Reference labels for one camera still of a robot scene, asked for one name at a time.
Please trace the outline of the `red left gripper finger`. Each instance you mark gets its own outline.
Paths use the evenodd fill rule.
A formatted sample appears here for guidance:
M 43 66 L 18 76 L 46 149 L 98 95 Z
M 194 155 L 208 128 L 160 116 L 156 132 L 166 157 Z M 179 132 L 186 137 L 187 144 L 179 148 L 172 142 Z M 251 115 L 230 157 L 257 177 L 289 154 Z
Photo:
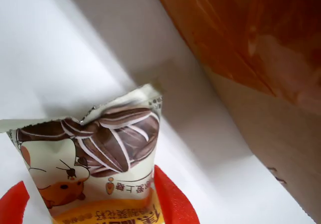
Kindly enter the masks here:
M 22 224 L 29 199 L 30 196 L 23 181 L 12 186 L 1 197 L 1 224 Z

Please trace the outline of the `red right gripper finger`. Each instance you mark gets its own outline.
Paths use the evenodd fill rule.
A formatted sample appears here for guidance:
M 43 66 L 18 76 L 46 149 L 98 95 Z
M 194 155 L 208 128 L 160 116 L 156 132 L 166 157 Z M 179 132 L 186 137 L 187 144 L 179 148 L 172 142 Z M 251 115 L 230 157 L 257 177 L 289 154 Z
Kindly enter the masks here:
M 153 184 L 165 223 L 200 224 L 188 198 L 158 165 L 154 166 Z

